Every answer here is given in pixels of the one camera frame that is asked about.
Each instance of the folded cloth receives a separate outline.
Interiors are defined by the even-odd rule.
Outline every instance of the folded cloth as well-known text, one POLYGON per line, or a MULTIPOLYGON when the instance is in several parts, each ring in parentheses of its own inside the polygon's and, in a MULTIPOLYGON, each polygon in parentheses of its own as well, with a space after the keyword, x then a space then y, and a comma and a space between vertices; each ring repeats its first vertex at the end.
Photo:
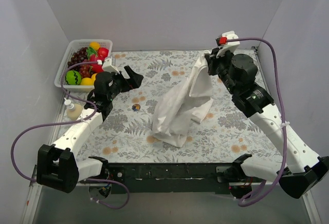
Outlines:
POLYGON ((204 51, 195 62, 189 77, 164 94, 153 114, 152 132, 159 140, 176 147, 186 141, 190 120, 201 123, 213 99, 212 83, 204 51))

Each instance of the towel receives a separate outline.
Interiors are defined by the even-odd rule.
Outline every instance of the towel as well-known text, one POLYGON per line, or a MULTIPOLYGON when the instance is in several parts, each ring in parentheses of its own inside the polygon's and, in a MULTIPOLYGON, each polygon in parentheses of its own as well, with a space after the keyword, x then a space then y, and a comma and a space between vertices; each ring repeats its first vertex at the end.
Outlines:
POLYGON ((204 51, 195 62, 189 77, 164 94, 153 114, 153 136, 168 144, 182 147, 186 141, 190 121, 201 123, 213 99, 212 83, 204 51))

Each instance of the basket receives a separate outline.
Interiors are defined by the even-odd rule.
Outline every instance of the basket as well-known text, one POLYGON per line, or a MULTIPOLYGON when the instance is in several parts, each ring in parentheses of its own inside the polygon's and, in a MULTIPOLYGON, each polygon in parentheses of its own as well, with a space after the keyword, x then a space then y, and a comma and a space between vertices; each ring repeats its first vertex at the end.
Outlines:
MULTIPOLYGON (((88 47, 91 42, 98 42, 101 47, 108 49, 108 55, 111 54, 112 41, 103 39, 80 39, 71 41, 65 51, 64 57, 62 59, 61 65, 55 77, 55 86, 61 87, 61 77, 64 71, 67 69, 67 62, 71 59, 72 55, 77 52, 80 48, 88 47)), ((89 92, 94 86, 93 85, 64 85, 64 88, 75 92, 89 92)))

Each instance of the lemon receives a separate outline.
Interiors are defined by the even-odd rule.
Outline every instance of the lemon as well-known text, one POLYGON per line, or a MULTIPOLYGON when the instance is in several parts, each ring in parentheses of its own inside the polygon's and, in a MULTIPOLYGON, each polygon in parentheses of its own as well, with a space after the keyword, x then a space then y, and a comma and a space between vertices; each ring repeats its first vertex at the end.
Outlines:
POLYGON ((97 75, 97 73, 94 73, 94 74, 92 75, 92 80, 93 80, 93 81, 96 80, 96 75, 97 75))
POLYGON ((89 47, 92 47, 94 50, 97 51, 101 47, 101 45, 99 45, 99 43, 97 43, 97 42, 91 42, 89 44, 89 47))
POLYGON ((80 85, 94 85, 94 80, 91 78, 83 78, 80 85))

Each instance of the table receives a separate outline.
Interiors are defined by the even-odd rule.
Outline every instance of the table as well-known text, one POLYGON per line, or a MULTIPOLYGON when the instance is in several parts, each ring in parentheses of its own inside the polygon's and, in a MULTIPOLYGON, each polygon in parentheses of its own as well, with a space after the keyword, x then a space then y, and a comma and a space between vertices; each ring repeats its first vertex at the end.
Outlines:
MULTIPOLYGON (((125 65, 144 76, 139 89, 121 93, 113 100, 113 110, 80 149, 77 160, 100 156, 109 162, 232 162, 249 153, 264 160, 281 162, 282 157, 264 133, 234 106, 231 95, 216 76, 212 77, 214 102, 206 119, 190 123, 182 148, 157 140, 151 124, 157 100, 186 78, 202 51, 114 52, 116 66, 125 65), (132 105, 139 103, 140 111, 132 105)), ((237 50, 251 56, 253 50, 237 50)), ((265 87, 259 71, 257 83, 265 87)), ((87 93, 74 93, 86 99, 87 93)), ((61 136, 69 126, 60 128, 61 136)))

